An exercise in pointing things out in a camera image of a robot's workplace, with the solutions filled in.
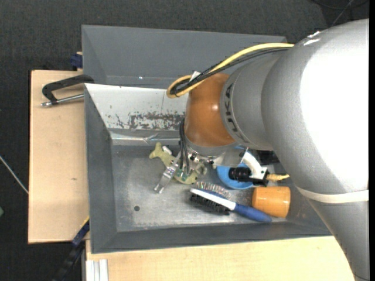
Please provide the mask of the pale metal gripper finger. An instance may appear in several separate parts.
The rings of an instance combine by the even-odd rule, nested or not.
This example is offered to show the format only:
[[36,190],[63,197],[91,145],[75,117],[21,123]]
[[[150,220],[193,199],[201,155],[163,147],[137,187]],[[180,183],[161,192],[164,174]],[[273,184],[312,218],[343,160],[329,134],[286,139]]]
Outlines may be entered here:
[[162,193],[165,187],[170,183],[173,179],[174,175],[176,174],[175,171],[166,170],[163,172],[162,177],[159,181],[159,193]]
[[163,191],[172,179],[172,170],[166,169],[159,180],[159,183],[154,187],[154,191]]

